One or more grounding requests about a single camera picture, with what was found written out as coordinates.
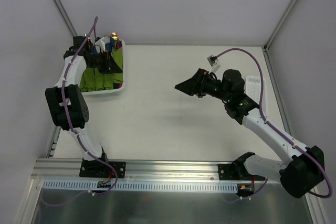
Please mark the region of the white utensil tray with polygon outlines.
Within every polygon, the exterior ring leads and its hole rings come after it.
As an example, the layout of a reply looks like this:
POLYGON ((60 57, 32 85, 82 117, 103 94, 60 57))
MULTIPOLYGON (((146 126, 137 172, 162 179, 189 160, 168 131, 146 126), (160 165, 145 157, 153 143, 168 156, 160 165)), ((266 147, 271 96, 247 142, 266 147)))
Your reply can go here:
MULTIPOLYGON (((261 79, 260 77, 247 76, 245 79, 245 93, 252 98, 256 103, 260 103, 261 95, 261 79)), ((264 114, 267 114, 267 89, 264 80, 264 89, 262 93, 261 107, 264 114)))

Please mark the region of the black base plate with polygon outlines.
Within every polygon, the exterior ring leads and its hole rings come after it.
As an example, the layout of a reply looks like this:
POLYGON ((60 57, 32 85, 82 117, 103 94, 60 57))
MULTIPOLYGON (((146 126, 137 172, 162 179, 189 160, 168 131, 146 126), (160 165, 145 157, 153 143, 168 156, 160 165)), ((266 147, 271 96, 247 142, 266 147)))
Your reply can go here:
MULTIPOLYGON (((114 162, 108 161, 109 165, 112 166, 117 174, 118 178, 125 177, 126 162, 114 162)), ((87 161, 82 159, 79 177, 82 178, 115 178, 114 171, 105 164, 97 160, 87 161)))
POLYGON ((218 164, 219 180, 249 180, 249 175, 242 164, 235 162, 218 164))

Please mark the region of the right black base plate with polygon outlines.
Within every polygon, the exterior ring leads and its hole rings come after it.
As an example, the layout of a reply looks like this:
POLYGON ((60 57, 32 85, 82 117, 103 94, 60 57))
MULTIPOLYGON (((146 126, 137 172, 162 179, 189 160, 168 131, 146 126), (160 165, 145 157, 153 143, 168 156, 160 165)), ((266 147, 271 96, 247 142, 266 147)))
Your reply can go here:
POLYGON ((249 180, 249 175, 242 164, 235 162, 218 164, 219 180, 249 180))

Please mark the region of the green napkin roll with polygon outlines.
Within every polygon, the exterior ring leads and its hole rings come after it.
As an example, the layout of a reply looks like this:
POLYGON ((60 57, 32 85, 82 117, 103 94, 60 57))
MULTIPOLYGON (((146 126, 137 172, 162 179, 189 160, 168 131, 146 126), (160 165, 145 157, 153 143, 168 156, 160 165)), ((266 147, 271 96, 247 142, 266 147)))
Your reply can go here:
POLYGON ((86 78, 85 78, 86 73, 87 73, 86 71, 83 72, 81 80, 80 80, 79 88, 80 88, 81 92, 87 92, 88 91, 88 87, 87 87, 87 84, 86 84, 86 78))
POLYGON ((112 73, 104 74, 104 88, 106 90, 113 90, 114 89, 114 77, 112 73))
POLYGON ((85 82, 88 92, 95 90, 95 71, 94 68, 87 68, 85 74, 85 82))
POLYGON ((101 91, 104 90, 104 74, 99 71, 95 72, 95 90, 101 91))

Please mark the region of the white basket of rolls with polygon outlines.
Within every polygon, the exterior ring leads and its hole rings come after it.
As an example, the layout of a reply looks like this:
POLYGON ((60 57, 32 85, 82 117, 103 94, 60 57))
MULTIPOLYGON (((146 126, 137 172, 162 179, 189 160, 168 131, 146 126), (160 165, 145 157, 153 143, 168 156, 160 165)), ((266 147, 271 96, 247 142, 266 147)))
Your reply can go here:
MULTIPOLYGON (((111 42, 106 46, 106 51, 111 51, 112 52, 112 44, 111 42)), ((91 46, 91 52, 90 54, 99 54, 103 51, 101 51, 98 46, 95 46, 94 44, 91 46)), ((87 68, 88 68, 88 58, 89 55, 86 58, 86 64, 87 64, 87 68)), ((114 89, 113 90, 101 90, 101 91, 92 91, 92 92, 82 92, 85 95, 101 95, 101 94, 109 94, 109 93, 114 93, 114 92, 119 92, 123 89, 124 86, 124 70, 125 70, 125 63, 124 63, 124 50, 123 50, 123 83, 122 84, 118 84, 118 83, 114 83, 114 89)))

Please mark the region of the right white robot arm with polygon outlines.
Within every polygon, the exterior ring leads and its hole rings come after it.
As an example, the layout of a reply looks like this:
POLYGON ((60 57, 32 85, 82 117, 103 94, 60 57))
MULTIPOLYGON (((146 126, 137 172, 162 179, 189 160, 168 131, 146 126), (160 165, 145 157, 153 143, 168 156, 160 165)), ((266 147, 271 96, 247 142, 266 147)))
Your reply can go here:
POLYGON ((254 132, 280 158, 279 161, 246 153, 236 159, 235 174, 240 179, 259 175, 281 183, 285 191, 301 198, 322 182, 324 153, 317 146, 307 147, 262 116, 260 106, 244 91, 245 82, 238 70, 226 70, 222 80, 213 73, 198 69, 175 89, 202 98, 210 95, 224 103, 226 113, 238 124, 254 132))

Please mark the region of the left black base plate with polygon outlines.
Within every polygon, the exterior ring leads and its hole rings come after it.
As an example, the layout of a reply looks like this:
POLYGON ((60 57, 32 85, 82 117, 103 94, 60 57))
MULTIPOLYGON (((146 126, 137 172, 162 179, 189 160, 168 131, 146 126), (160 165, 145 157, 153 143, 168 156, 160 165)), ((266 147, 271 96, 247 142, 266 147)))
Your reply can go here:
MULTIPOLYGON (((114 162, 108 161, 109 165, 112 166, 117 174, 118 178, 125 177, 126 162, 114 162)), ((82 159, 79 177, 82 178, 115 178, 114 171, 105 164, 97 160, 87 161, 82 159)))

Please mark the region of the aluminium mounting rail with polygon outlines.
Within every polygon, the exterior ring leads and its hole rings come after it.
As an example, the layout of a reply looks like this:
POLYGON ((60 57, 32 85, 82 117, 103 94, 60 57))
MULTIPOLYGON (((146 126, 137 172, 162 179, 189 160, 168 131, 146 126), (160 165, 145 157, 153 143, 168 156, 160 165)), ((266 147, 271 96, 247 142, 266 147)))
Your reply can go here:
MULTIPOLYGON (((129 181, 170 181, 170 182, 218 182, 217 165, 231 162, 202 162, 202 161, 145 161, 145 160, 117 160, 114 162, 126 162, 125 177, 119 180, 129 181)), ((257 181, 268 178, 271 182, 280 182, 279 167, 261 166, 262 159, 257 159, 257 167, 248 172, 250 181, 255 175, 257 181)), ((82 178, 79 177, 82 159, 70 158, 40 158, 36 161, 31 175, 33 179, 95 179, 107 178, 82 178)))

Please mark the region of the green paper napkin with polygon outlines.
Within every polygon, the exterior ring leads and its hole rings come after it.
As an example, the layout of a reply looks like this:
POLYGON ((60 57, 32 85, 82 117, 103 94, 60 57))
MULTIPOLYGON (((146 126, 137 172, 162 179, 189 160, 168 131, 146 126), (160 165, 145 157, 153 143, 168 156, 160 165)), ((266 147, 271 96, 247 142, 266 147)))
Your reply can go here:
MULTIPOLYGON (((123 46, 115 51, 112 49, 113 58, 118 64, 118 66, 123 70, 123 46)), ((113 73, 114 83, 122 84, 123 83, 123 73, 113 73)))

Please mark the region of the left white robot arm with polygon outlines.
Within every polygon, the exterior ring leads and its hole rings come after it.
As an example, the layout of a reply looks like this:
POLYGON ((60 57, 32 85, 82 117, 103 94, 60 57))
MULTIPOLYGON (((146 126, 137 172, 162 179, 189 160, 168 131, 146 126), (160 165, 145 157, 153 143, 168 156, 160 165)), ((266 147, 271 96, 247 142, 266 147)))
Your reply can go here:
POLYGON ((69 133, 82 151, 80 177, 124 178, 125 162, 111 162, 89 130, 89 109, 80 90, 85 70, 105 76, 123 74, 122 41, 88 36, 74 36, 73 45, 64 54, 64 69, 45 97, 55 126, 69 133))

